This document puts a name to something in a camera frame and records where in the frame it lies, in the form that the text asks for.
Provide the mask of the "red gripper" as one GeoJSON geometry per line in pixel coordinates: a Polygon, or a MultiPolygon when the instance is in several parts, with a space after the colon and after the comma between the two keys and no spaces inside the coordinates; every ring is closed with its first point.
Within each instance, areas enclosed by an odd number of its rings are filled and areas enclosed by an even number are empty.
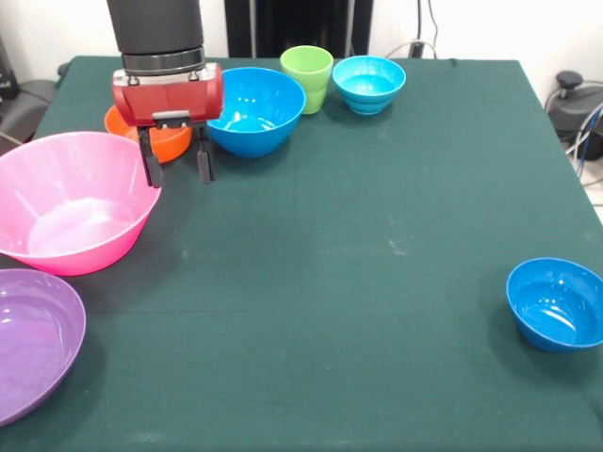
{"type": "Polygon", "coordinates": [[[216,180],[214,146],[204,121],[219,118],[223,110],[220,64],[212,62],[192,72],[152,76],[129,75],[120,69],[112,75],[112,94],[124,121],[137,127],[148,186],[162,187],[162,170],[153,153],[149,127],[199,122],[193,129],[193,149],[200,180],[206,185],[216,180]]]}

